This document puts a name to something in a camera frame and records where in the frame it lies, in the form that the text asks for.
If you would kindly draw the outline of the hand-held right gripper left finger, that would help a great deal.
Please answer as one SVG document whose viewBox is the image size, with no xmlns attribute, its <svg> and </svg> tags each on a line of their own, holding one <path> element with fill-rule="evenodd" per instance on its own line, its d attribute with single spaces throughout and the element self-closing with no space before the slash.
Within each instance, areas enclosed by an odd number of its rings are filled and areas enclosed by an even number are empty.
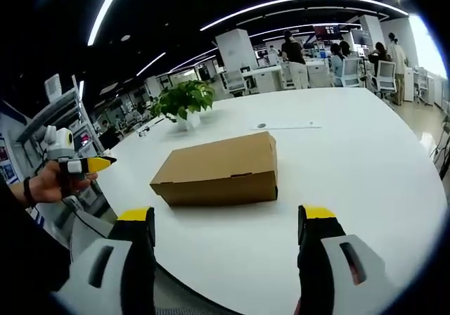
<svg viewBox="0 0 450 315">
<path fill-rule="evenodd" d="M 128 210 L 70 266 L 55 293 L 68 314 L 154 314 L 153 207 Z"/>
</svg>

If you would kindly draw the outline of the person's left hand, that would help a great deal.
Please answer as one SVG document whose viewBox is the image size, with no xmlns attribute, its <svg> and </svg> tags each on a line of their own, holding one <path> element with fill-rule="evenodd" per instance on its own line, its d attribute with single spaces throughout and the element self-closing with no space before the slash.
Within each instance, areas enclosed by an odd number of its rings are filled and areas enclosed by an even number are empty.
<svg viewBox="0 0 450 315">
<path fill-rule="evenodd" d="M 31 197 L 37 203 L 54 203 L 84 190 L 97 178 L 97 173 L 87 174 L 84 179 L 63 175 L 59 163 L 52 160 L 29 180 L 29 189 Z"/>
</svg>

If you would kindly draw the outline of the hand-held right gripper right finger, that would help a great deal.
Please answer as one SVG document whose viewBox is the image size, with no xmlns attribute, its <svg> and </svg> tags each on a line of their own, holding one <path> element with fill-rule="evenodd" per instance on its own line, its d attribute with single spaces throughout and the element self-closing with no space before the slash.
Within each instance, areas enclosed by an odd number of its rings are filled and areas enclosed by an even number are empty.
<svg viewBox="0 0 450 315">
<path fill-rule="evenodd" d="M 396 288 L 385 262 L 324 207 L 298 207 L 298 314 L 381 314 Z"/>
</svg>

